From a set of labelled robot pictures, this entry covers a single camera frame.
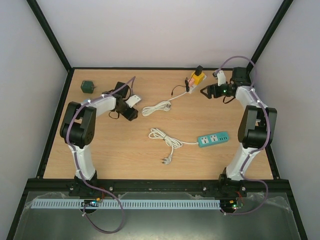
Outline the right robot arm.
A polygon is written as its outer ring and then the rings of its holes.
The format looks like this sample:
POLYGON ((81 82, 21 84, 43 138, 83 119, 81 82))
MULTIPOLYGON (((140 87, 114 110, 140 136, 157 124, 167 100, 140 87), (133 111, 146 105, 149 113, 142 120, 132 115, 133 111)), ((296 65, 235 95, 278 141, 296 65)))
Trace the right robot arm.
POLYGON ((239 147, 231 163, 219 175, 217 184, 220 195, 231 197, 242 190, 242 181, 246 179, 246 171, 253 159, 272 142, 278 113, 262 102, 243 68, 232 70, 230 82, 221 69, 212 75, 217 83, 200 92, 208 99, 232 97, 244 108, 237 133, 239 147))

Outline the dark green dragon charger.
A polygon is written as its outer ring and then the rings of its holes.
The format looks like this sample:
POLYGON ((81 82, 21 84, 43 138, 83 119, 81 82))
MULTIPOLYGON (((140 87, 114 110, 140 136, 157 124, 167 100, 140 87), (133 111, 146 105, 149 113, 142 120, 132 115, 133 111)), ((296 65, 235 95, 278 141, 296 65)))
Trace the dark green dragon charger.
POLYGON ((96 88, 96 85, 91 80, 83 80, 80 89, 84 94, 92 94, 96 88))

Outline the white power strip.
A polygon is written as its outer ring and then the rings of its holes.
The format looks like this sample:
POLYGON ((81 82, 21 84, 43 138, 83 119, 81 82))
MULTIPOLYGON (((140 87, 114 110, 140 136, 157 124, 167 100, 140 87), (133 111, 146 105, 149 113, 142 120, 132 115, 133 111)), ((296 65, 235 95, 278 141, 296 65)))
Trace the white power strip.
POLYGON ((207 76, 203 72, 200 75, 193 73, 190 78, 186 78, 184 81, 185 91, 191 94, 206 78, 207 76))

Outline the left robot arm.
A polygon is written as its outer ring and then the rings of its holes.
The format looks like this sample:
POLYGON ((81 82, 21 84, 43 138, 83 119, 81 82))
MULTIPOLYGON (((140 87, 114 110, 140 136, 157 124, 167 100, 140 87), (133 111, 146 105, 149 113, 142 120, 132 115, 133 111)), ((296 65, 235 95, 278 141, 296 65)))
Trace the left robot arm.
POLYGON ((128 121, 138 117, 134 105, 141 98, 134 94, 135 77, 128 82, 117 82, 115 88, 97 98, 83 102, 71 101, 66 108, 59 134, 71 150, 75 164, 74 182, 69 194, 76 197, 98 197, 103 192, 98 187, 98 174, 94 167, 91 143, 95 136, 96 120, 106 112, 115 112, 128 121))

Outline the teal power strip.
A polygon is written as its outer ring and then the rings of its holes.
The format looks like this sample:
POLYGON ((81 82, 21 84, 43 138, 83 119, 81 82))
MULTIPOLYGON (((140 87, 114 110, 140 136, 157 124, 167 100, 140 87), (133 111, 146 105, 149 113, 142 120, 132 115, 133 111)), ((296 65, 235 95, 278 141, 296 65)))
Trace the teal power strip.
POLYGON ((210 147, 218 144, 228 142, 230 139, 226 131, 211 133, 197 138, 198 146, 200 148, 210 147))

